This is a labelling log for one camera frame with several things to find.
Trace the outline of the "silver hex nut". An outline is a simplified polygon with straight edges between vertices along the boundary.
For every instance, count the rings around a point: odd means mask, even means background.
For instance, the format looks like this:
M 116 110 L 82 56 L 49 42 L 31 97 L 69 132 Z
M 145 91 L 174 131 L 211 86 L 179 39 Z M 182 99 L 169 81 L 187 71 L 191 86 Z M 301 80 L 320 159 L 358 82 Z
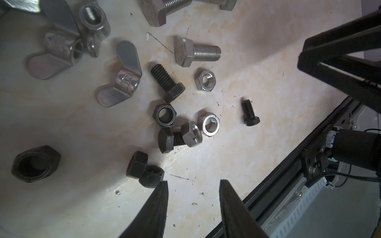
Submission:
M 199 91 L 211 92 L 216 86 L 216 77 L 210 70 L 202 70 L 195 78 L 195 84 Z
M 202 143 L 202 133 L 197 124 L 193 121 L 188 121 L 181 126 L 181 135 L 184 143 L 192 148 Z
M 213 137 L 219 132 L 221 122 L 217 115 L 207 112 L 198 117 L 197 125 L 204 135 Z

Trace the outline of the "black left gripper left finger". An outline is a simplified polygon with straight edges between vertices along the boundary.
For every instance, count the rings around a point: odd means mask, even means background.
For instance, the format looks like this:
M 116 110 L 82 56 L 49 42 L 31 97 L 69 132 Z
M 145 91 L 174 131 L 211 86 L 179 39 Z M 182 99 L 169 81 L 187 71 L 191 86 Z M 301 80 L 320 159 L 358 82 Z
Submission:
M 168 182 L 161 181 L 120 237 L 162 238 L 167 218 L 168 199 Z

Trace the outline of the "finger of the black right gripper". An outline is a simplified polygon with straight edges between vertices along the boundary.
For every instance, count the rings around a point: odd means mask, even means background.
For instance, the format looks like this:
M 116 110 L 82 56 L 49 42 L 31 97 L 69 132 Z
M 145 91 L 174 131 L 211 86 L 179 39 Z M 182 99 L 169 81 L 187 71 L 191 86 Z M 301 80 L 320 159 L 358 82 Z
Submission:
M 308 38 L 297 68 L 381 111 L 381 63 L 353 57 L 352 53 L 381 47 L 381 11 Z

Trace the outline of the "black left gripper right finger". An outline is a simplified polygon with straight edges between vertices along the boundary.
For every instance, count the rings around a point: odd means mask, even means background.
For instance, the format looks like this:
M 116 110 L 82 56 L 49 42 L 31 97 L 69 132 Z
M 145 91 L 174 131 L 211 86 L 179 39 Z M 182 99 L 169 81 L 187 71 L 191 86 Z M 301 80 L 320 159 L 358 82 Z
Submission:
M 219 200 L 225 238 L 266 238 L 230 182 L 220 181 Z

